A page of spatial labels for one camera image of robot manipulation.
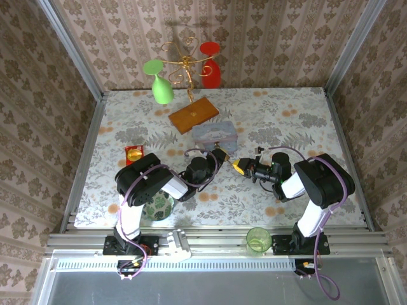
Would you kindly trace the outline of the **floral tablecloth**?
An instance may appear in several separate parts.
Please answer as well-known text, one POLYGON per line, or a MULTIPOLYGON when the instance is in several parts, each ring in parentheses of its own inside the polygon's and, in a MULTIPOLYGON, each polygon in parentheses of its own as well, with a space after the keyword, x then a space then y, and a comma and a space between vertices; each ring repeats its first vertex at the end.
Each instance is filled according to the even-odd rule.
MULTIPOLYGON (((321 88, 246 88, 197 90, 218 109, 215 121, 231 121, 237 131, 232 159, 251 158, 263 147, 262 162, 282 151, 291 163, 323 153, 345 166, 345 158, 321 88)), ((195 143, 192 133, 181 134, 169 115, 188 102, 184 90, 167 105, 158 104, 149 91, 114 91, 108 96, 92 160, 74 225, 81 229, 110 228, 118 220, 121 203, 114 181, 125 166, 125 148, 141 144, 145 153, 181 172, 190 163, 185 150, 195 143)), ((176 202, 158 227, 292 226, 303 214, 308 197, 283 203, 260 186, 224 164, 200 193, 176 202)))

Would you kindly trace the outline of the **blue cartoon tin box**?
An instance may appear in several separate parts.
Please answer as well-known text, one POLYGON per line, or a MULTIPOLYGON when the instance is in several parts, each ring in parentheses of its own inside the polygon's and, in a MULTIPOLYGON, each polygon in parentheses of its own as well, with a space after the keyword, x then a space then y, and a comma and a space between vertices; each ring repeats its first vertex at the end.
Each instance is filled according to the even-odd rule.
POLYGON ((215 144, 218 144, 228 153, 234 153, 237 150, 238 135, 231 121, 196 125, 191 131, 198 147, 212 151, 215 149, 215 144))

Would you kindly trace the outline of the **black connector board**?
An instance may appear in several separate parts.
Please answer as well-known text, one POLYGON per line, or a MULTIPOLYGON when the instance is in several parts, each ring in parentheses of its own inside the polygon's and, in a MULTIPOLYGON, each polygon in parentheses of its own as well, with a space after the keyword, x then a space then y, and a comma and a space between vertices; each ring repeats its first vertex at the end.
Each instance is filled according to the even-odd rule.
POLYGON ((121 280, 132 280, 143 266, 142 259, 119 260, 117 263, 117 273, 121 280))
POLYGON ((313 259, 295 259, 294 266, 294 273, 296 275, 311 277, 315 275, 315 267, 317 267, 318 270, 322 268, 322 262, 317 260, 315 264, 313 259))

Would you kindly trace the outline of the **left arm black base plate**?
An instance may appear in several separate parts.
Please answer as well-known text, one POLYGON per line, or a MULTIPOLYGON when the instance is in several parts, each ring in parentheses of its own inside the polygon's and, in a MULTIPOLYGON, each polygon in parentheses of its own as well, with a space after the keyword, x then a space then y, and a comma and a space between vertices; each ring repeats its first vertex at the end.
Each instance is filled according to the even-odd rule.
POLYGON ((140 238, 136 238, 133 243, 129 243, 121 238, 117 239, 115 236, 107 236, 104 241, 103 255, 142 255, 142 250, 135 246, 137 243, 144 249, 147 255, 158 255, 158 236, 146 236, 141 235, 140 238))

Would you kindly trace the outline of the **red snack packet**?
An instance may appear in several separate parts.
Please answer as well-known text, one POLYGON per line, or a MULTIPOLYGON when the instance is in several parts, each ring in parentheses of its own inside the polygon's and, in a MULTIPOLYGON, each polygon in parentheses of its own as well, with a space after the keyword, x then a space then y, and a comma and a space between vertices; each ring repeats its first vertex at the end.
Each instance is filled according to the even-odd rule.
POLYGON ((126 165, 129 166, 133 162, 136 162, 137 160, 144 157, 143 145, 126 146, 125 155, 126 155, 126 165))

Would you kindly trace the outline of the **aluminium corner post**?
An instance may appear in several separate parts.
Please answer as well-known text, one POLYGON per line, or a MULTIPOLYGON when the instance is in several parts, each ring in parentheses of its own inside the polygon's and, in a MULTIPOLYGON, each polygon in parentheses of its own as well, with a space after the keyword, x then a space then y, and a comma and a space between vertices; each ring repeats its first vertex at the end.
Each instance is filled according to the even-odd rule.
POLYGON ((337 64, 335 65, 325 86, 325 92, 332 96, 339 87, 343 77, 361 49, 374 22, 383 10, 387 0, 369 0, 358 23, 356 24, 348 43, 344 47, 337 64))
POLYGON ((81 74, 86 86, 96 102, 99 103, 103 99, 104 92, 93 76, 91 68, 87 64, 85 56, 82 54, 78 44, 75 42, 73 35, 69 32, 69 28, 62 18, 62 14, 52 0, 38 0, 38 3, 66 49, 73 64, 81 74))

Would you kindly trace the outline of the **red wine glass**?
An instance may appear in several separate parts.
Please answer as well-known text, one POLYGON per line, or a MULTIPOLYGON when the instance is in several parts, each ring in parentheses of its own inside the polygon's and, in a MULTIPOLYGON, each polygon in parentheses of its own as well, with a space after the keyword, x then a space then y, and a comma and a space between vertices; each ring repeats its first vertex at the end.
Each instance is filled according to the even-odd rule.
POLYGON ((214 61, 214 55, 220 51, 220 45, 208 41, 200 46, 200 51, 207 55, 208 59, 203 63, 201 77, 204 88, 213 89, 220 87, 221 70, 219 65, 214 61))

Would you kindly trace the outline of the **grey metal sheet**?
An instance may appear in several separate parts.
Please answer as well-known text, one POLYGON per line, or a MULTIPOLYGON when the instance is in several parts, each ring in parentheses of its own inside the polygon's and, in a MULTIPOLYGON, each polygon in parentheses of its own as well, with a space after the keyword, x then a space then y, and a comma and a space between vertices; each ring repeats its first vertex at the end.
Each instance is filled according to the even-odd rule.
MULTIPOLYGON (((391 258, 323 261, 319 277, 294 271, 60 272, 45 259, 30 305, 407 305, 391 258)), ((101 258, 71 258, 90 261, 101 258)))

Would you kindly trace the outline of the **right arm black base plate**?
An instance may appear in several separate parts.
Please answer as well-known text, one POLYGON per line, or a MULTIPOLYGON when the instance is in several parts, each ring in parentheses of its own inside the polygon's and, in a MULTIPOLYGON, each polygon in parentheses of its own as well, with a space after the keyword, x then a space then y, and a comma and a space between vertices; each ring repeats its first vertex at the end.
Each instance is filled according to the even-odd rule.
MULTIPOLYGON (((274 255, 313 255, 315 250, 316 236, 302 238, 292 235, 273 235, 272 250, 274 255)), ((321 233, 318 240, 317 251, 321 255, 331 253, 328 238, 321 233)))

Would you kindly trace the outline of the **green plastic cup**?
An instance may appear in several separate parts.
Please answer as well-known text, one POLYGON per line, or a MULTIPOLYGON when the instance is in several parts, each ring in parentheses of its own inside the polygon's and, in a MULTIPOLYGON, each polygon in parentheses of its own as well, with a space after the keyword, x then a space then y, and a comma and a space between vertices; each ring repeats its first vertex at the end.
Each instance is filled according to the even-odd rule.
POLYGON ((262 227, 251 228, 246 235, 246 249, 249 255, 263 255, 272 245, 270 233, 262 227))

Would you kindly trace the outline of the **aluminium front frame rail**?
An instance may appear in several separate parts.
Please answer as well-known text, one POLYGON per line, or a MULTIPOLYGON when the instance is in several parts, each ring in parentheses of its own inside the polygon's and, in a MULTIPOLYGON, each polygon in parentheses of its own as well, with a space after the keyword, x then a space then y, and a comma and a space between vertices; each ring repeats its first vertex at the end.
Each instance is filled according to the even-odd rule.
MULTIPOLYGON (((243 256, 246 250, 245 229, 185 229, 191 252, 202 257, 243 256)), ((101 255, 104 241, 112 232, 106 230, 70 230, 64 234, 51 234, 45 250, 46 255, 61 252, 82 251, 101 255)), ((389 256, 392 247, 383 233, 367 230, 327 230, 328 245, 333 257, 389 256)))

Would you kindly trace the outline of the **green wine glass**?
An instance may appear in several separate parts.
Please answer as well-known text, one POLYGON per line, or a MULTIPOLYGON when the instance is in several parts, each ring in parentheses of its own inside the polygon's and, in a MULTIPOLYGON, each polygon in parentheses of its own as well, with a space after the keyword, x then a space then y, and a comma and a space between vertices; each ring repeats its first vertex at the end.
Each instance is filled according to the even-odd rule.
POLYGON ((159 76, 162 70, 163 62, 158 59, 149 60, 143 66, 145 74, 155 77, 151 89, 156 102, 161 105, 166 105, 173 101, 174 91, 170 82, 159 76))

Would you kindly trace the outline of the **leaf pattern bowl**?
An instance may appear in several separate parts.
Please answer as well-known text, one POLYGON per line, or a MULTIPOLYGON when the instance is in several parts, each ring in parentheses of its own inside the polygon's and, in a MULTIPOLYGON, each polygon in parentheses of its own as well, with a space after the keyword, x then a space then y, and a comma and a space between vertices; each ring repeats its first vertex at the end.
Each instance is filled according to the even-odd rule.
POLYGON ((166 219, 172 213, 174 198, 160 190, 144 206, 142 216, 152 221, 166 219))

